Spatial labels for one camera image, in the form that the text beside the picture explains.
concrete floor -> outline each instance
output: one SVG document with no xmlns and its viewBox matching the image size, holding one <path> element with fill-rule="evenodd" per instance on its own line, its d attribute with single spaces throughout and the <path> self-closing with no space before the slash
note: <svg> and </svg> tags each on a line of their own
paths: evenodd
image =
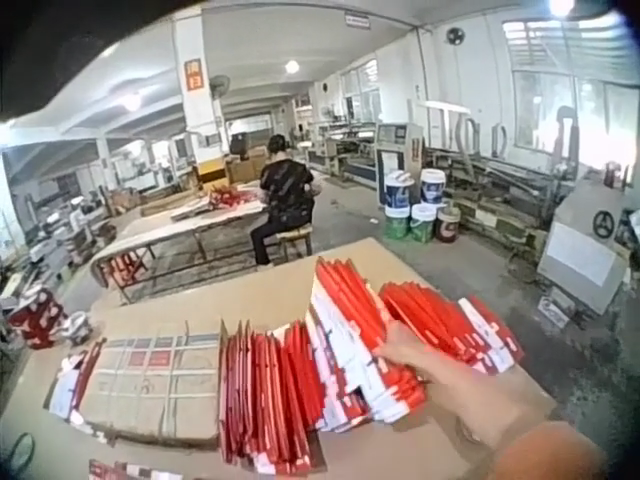
<svg viewBox="0 0 640 480">
<path fill-rule="evenodd" d="M 453 245 L 389 241 L 382 237 L 382 229 L 383 217 L 373 192 L 358 186 L 325 185 L 314 217 L 316 252 L 375 237 L 448 297 L 475 294 L 483 299 L 517 335 L 527 354 L 524 368 L 557 400 L 560 415 L 603 448 L 615 452 L 631 428 L 627 412 L 632 401 L 640 398 L 634 373 L 640 365 L 640 355 L 636 355 L 640 342 L 634 341 L 640 338 L 640 326 L 631 322 L 632 313 L 640 311 L 637 299 L 630 300 L 615 335 L 597 323 L 586 330 L 569 325 L 561 332 L 538 313 L 539 290 L 508 273 L 507 255 L 499 248 L 470 235 L 462 235 Z M 63 303 L 70 311 L 89 310 L 102 293 L 84 269 L 65 290 Z M 42 382 L 48 385 L 50 378 L 42 378 Z M 0 424 L 0 446 L 28 430 L 37 441 L 32 478 L 81 478 L 77 470 L 68 470 L 61 458 L 73 455 L 73 447 L 61 449 L 56 439 L 47 436 L 48 419 L 30 419 L 32 412 L 42 408 L 43 389 L 13 396 Z M 104 460 L 111 461 L 113 454 L 105 455 Z"/>
</svg>

